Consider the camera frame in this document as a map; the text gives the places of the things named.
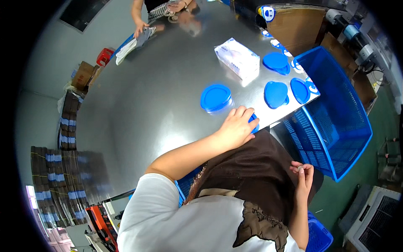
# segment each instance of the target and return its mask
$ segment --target packaging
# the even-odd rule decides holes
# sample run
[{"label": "packaging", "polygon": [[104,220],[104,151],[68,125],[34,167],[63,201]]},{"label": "packaging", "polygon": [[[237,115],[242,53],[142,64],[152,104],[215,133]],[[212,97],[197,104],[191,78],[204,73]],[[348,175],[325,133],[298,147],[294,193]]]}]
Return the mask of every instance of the packaging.
[{"label": "packaging", "polygon": [[77,70],[77,73],[75,74],[71,85],[78,90],[83,91],[84,87],[87,85],[89,79],[92,76],[92,71],[94,67],[88,64],[85,61],[82,61],[80,64],[80,67]]},{"label": "packaging", "polygon": [[348,51],[330,34],[330,32],[326,33],[320,45],[330,52],[334,59],[344,69],[347,77],[351,79],[358,66]]},{"label": "packaging", "polygon": [[230,38],[214,48],[217,58],[242,80],[259,71],[260,57],[247,47]]},{"label": "packaging", "polygon": [[276,14],[267,23],[267,31],[293,56],[312,49],[327,10],[299,4],[276,4],[272,7]]},{"label": "packaging", "polygon": [[357,93],[362,106],[368,115],[374,106],[376,99],[378,98],[374,88],[371,85],[371,82],[364,73],[357,71],[353,74],[351,84],[353,85],[355,92]]}]

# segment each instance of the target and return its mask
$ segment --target black shirt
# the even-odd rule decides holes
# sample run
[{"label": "black shirt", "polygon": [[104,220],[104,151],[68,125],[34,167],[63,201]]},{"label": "black shirt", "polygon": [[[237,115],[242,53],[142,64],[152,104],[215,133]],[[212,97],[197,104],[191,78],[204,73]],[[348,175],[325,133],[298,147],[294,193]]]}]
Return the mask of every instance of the black shirt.
[{"label": "black shirt", "polygon": [[169,0],[144,0],[144,4],[147,7],[147,12],[150,13],[154,8],[166,3]]}]

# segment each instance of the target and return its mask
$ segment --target blue plastic crate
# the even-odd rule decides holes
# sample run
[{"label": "blue plastic crate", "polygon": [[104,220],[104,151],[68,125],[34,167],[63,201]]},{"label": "blue plastic crate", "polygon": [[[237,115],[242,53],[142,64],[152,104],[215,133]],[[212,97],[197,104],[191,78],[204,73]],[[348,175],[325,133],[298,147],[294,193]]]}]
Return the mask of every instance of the blue plastic crate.
[{"label": "blue plastic crate", "polygon": [[323,252],[333,242],[331,233],[308,211],[309,240],[305,252]]},{"label": "blue plastic crate", "polygon": [[189,196],[190,187],[193,184],[194,178],[201,170],[201,167],[198,167],[180,180],[175,181],[175,185],[179,191],[179,207],[182,206],[182,202]]},{"label": "blue plastic crate", "polygon": [[367,114],[344,70],[319,46],[295,59],[320,91],[285,126],[303,162],[339,182],[372,138]]}]

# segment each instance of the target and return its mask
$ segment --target gray wall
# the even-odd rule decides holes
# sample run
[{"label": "gray wall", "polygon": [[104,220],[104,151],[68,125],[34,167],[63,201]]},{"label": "gray wall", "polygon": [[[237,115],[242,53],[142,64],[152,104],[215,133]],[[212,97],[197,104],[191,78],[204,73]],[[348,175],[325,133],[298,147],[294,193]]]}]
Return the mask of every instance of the gray wall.
[{"label": "gray wall", "polygon": [[31,146],[57,148],[57,100],[21,92],[15,120],[15,150],[22,186],[32,185]]},{"label": "gray wall", "polygon": [[[56,15],[44,29],[28,61],[23,87],[60,98],[77,63],[96,64],[103,48],[117,49],[133,33],[132,0],[110,0],[83,34],[58,20]],[[143,20],[147,21],[144,6]]]},{"label": "gray wall", "polygon": [[[32,184],[31,146],[57,148],[57,100],[63,96],[71,72],[81,61],[95,65],[103,48],[116,49],[133,33],[131,4],[132,0],[111,0],[83,34],[58,21],[62,7],[38,37],[23,76],[16,110],[15,148],[23,187]],[[145,6],[142,17],[147,21]],[[87,225],[78,225],[67,229],[74,245],[88,244],[83,235],[86,228]]]}]

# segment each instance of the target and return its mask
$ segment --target woman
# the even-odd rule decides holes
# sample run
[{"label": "woman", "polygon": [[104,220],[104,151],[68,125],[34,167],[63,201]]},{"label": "woman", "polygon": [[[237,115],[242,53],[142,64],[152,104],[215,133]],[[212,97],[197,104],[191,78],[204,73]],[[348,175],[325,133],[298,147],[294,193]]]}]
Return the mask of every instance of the woman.
[{"label": "woman", "polygon": [[[186,9],[191,2],[192,0],[178,0],[169,2],[167,0],[134,0],[133,7],[131,9],[131,16],[136,24],[134,38],[138,38],[144,27],[149,27],[150,23],[160,17],[163,17],[164,15],[167,15],[167,12],[170,12],[173,15],[182,9]],[[143,8],[143,4],[145,4],[148,11],[147,23],[141,19],[141,9]]]},{"label": "woman", "polygon": [[[120,223],[119,251],[306,249],[314,168],[292,161],[267,131],[250,134],[259,123],[248,123],[253,113],[231,110],[217,132],[147,168]],[[174,180],[203,163],[178,208]]]}]

